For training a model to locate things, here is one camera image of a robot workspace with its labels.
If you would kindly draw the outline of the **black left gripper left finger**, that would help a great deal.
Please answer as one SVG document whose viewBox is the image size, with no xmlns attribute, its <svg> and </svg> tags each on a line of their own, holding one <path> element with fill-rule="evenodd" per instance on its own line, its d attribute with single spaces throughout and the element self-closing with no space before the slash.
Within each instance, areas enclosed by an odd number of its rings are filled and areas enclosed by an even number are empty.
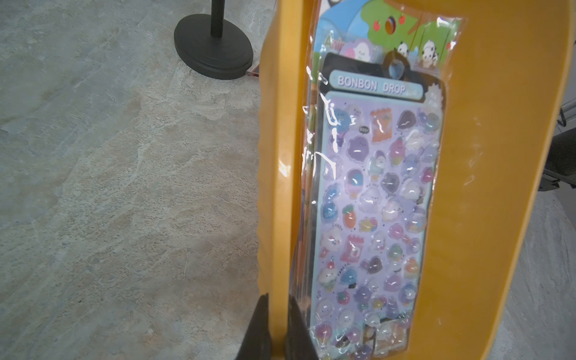
<svg viewBox="0 0 576 360">
<path fill-rule="evenodd" d="M 271 358 L 269 295 L 265 294 L 259 297 L 235 360 L 270 360 Z"/>
</svg>

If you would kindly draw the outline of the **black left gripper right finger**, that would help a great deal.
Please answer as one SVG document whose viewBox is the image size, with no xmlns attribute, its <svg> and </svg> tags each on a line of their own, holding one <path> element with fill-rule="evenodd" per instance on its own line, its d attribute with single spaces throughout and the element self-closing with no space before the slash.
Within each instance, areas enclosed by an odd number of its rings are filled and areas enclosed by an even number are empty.
<svg viewBox="0 0 576 360">
<path fill-rule="evenodd" d="M 294 296 L 289 297 L 288 324 L 285 340 L 285 359 L 318 360 L 300 308 Z"/>
</svg>

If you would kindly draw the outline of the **purple bonbon sticker sheet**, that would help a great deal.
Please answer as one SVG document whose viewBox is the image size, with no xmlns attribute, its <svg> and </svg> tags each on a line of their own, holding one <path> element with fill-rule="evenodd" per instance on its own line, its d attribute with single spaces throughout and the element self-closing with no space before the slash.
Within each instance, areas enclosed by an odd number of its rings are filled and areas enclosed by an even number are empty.
<svg viewBox="0 0 576 360">
<path fill-rule="evenodd" d="M 409 339 L 446 91 L 396 56 L 319 75 L 302 307 L 319 359 L 384 359 Z"/>
</svg>

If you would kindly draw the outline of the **yellow storage box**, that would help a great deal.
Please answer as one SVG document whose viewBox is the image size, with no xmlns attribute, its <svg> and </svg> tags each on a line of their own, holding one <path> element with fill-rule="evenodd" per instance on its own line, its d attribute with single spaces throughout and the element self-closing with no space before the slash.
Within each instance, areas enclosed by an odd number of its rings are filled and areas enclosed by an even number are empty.
<svg viewBox="0 0 576 360">
<path fill-rule="evenodd" d="M 464 17 L 423 279 L 401 359 L 484 359 L 495 339 L 572 60 L 573 1 L 409 1 Z M 302 191 L 303 95 L 312 1 L 279 1 L 260 60 L 258 286 L 271 353 L 287 348 Z"/>
</svg>

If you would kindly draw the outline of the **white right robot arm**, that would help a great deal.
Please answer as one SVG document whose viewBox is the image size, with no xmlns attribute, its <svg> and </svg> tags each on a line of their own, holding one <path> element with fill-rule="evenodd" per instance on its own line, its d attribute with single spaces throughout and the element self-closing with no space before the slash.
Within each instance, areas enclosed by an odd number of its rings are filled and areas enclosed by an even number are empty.
<svg viewBox="0 0 576 360">
<path fill-rule="evenodd" d="M 575 99 L 561 106 L 538 191 L 554 191 L 561 183 L 575 189 Z"/>
</svg>

